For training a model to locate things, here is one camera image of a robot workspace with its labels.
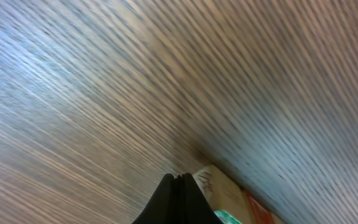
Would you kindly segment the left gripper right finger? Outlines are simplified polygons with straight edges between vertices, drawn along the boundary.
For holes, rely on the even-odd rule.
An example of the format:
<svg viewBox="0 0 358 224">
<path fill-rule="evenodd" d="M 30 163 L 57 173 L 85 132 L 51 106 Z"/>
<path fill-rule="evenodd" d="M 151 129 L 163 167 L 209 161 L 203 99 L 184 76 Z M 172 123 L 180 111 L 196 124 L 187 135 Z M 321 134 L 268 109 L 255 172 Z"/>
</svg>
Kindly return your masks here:
<svg viewBox="0 0 358 224">
<path fill-rule="evenodd" d="M 222 224 L 209 206 L 203 193 L 189 173 L 179 175 L 175 223 L 177 224 Z"/>
</svg>

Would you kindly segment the red A block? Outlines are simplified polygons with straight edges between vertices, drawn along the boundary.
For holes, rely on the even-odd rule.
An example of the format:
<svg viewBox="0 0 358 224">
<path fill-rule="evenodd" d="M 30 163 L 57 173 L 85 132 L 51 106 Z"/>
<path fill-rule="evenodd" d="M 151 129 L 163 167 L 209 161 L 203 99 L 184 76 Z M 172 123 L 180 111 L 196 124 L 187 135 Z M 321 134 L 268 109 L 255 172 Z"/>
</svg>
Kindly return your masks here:
<svg viewBox="0 0 358 224">
<path fill-rule="evenodd" d="M 272 213 L 250 193 L 243 190 L 244 201 L 249 211 L 252 224 L 285 224 L 276 214 Z"/>
</svg>

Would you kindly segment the plain wooden block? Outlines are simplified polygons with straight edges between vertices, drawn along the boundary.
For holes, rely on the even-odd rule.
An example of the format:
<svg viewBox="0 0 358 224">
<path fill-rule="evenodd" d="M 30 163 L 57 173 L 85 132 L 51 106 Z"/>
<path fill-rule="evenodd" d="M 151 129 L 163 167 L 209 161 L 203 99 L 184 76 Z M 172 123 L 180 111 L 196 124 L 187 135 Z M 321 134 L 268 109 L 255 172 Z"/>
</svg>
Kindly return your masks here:
<svg viewBox="0 0 358 224">
<path fill-rule="evenodd" d="M 198 187 L 213 211 L 225 210 L 242 224 L 251 224 L 240 187 L 214 165 L 193 174 Z"/>
</svg>

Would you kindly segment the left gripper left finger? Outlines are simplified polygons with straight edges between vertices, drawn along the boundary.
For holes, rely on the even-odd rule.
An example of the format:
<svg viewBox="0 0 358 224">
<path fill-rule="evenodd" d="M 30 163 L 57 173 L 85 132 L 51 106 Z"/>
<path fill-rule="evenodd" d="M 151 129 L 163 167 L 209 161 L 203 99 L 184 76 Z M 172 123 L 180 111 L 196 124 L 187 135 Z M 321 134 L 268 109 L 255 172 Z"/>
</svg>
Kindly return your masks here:
<svg viewBox="0 0 358 224">
<path fill-rule="evenodd" d="M 177 184 L 172 174 L 165 174 L 147 205 L 133 224 L 169 224 L 176 217 Z"/>
</svg>

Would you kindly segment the green N block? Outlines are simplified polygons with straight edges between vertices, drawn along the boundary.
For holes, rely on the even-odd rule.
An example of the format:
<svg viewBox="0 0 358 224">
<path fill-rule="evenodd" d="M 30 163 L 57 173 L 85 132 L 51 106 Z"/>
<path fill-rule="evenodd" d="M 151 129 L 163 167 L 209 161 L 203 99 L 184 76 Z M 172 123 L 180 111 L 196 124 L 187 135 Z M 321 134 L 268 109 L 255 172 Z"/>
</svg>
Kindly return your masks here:
<svg viewBox="0 0 358 224">
<path fill-rule="evenodd" d="M 242 224 L 238 219 L 225 210 L 215 210 L 214 214 L 223 224 Z"/>
</svg>

